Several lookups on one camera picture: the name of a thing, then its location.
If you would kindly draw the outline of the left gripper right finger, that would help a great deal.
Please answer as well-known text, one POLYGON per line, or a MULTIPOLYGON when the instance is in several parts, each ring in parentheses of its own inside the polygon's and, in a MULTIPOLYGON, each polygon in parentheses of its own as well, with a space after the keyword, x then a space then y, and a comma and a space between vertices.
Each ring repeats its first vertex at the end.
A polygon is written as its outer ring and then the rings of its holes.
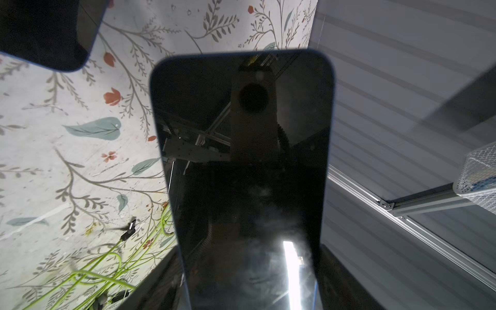
POLYGON ((340 260, 320 244, 317 281, 323 309, 383 309, 340 260))

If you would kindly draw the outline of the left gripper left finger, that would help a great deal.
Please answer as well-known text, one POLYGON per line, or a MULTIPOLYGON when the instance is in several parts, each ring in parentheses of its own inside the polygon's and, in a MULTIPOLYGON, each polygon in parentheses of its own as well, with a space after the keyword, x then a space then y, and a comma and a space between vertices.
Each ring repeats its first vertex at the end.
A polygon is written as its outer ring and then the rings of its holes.
POLYGON ((178 246, 141 282, 138 288, 118 307, 118 310, 177 309, 182 286, 182 263, 178 246))

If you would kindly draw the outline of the green wired earphones tangle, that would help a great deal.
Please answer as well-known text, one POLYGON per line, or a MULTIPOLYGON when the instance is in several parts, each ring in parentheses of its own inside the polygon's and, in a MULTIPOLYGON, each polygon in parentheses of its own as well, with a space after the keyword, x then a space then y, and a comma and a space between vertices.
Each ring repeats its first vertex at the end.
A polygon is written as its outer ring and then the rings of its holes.
POLYGON ((23 309, 116 309, 176 245, 169 202, 148 210, 116 242, 46 259, 35 274, 48 279, 22 285, 23 309))

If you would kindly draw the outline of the blue-edged black smartphone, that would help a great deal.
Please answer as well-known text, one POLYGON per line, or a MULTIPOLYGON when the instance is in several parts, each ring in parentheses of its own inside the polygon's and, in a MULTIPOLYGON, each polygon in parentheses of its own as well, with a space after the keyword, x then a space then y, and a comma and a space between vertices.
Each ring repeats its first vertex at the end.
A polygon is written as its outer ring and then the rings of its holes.
POLYGON ((314 50, 176 56, 154 116, 191 309, 314 309, 335 92, 314 50))

